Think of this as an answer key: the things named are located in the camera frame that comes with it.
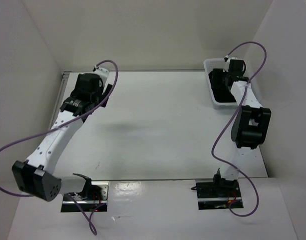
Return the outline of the black skirt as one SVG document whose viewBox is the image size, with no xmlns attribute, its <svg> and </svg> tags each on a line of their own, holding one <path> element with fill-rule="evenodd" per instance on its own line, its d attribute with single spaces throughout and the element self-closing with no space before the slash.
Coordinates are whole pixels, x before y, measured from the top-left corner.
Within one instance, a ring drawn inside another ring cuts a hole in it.
<svg viewBox="0 0 306 240">
<path fill-rule="evenodd" d="M 225 85 L 225 76 L 222 68 L 214 68 L 208 74 L 214 98 L 219 103 L 235 103 L 235 98 Z"/>
</svg>

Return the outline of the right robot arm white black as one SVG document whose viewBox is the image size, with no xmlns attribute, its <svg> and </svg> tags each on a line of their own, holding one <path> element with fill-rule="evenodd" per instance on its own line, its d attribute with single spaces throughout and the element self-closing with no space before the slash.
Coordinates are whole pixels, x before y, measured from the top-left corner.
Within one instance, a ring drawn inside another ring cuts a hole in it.
<svg viewBox="0 0 306 240">
<path fill-rule="evenodd" d="M 212 81 L 217 89 L 234 97 L 238 111 L 231 128 L 235 149 L 228 160 L 229 164 L 217 170 L 211 185 L 213 194 L 218 197 L 236 188 L 239 170 L 252 151 L 265 141 L 271 118 L 271 110 L 259 103 L 248 82 L 249 78 L 244 76 L 245 62 L 228 56 L 224 61 L 223 69 L 213 69 Z"/>
</svg>

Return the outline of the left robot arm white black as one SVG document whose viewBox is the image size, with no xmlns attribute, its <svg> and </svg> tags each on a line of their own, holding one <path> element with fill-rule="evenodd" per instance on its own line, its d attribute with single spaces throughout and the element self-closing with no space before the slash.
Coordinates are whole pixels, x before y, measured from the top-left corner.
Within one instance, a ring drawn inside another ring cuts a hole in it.
<svg viewBox="0 0 306 240">
<path fill-rule="evenodd" d="M 80 173 L 69 178 L 57 178 L 53 173 L 67 144 L 86 121 L 84 114 L 103 101 L 112 89 L 112 85 L 106 83 L 108 75 L 107 69 L 99 68 L 93 73 L 77 76 L 74 90 L 63 101 L 52 132 L 25 161 L 16 161 L 12 166 L 20 191 L 47 202 L 58 194 L 75 193 L 81 200 L 91 197 L 91 178 Z"/>
</svg>

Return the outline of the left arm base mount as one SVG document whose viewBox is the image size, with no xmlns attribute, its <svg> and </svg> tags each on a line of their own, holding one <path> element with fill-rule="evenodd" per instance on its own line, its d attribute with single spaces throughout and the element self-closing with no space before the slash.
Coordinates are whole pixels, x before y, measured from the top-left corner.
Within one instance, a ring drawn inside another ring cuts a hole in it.
<svg viewBox="0 0 306 240">
<path fill-rule="evenodd" d="M 68 193 L 69 197 L 63 196 L 60 212 L 80 212 L 80 209 L 72 199 L 74 199 L 86 213 L 107 212 L 108 190 L 109 182 L 98 182 L 92 183 L 92 188 L 86 196 L 81 196 L 80 193 L 70 192 Z"/>
</svg>

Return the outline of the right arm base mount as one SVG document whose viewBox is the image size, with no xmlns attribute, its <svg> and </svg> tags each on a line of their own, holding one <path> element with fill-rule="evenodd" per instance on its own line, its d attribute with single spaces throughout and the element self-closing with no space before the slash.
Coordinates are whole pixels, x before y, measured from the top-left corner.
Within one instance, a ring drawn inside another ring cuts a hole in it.
<svg viewBox="0 0 306 240">
<path fill-rule="evenodd" d="M 196 192 L 200 211 L 228 209 L 230 204 L 233 209 L 244 207 L 238 183 L 233 188 L 215 188 L 212 180 L 196 180 L 191 190 Z"/>
</svg>

